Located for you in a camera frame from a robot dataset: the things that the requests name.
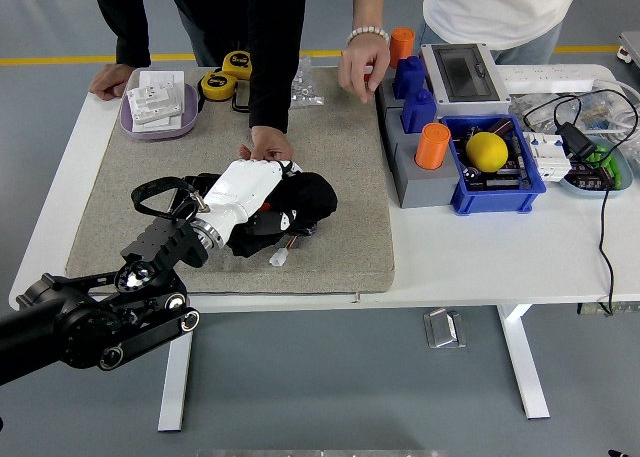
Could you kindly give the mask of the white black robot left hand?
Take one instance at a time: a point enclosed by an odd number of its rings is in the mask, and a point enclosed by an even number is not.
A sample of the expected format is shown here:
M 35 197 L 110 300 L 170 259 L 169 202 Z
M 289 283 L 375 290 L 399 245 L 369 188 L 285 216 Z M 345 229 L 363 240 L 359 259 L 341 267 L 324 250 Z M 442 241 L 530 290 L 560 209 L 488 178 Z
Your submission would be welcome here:
M 236 160 L 204 196 L 208 212 L 199 218 L 227 240 L 233 228 L 244 224 L 264 203 L 284 175 L 302 169 L 293 161 Z

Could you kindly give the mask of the person's right hand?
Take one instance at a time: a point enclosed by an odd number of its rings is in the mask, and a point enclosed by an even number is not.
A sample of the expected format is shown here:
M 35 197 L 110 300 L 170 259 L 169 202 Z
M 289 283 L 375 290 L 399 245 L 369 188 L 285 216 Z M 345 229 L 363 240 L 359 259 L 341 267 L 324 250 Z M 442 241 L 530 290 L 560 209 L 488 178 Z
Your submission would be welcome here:
M 382 36 L 373 33 L 356 35 L 340 57 L 338 83 L 362 103 L 368 103 L 382 82 L 389 63 L 389 47 Z
M 134 70 L 125 64 L 107 64 L 93 77 L 89 92 L 104 101 L 121 98 Z

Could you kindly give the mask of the person's left hand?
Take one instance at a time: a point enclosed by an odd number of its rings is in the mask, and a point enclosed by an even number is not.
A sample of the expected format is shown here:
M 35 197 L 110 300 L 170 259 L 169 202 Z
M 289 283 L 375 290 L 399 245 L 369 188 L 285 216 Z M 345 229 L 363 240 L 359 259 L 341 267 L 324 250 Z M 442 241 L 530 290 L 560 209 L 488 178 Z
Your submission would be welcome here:
M 238 148 L 239 157 L 245 160 L 291 161 L 294 150 L 286 135 L 277 128 L 254 126 L 251 128 L 253 148 Z

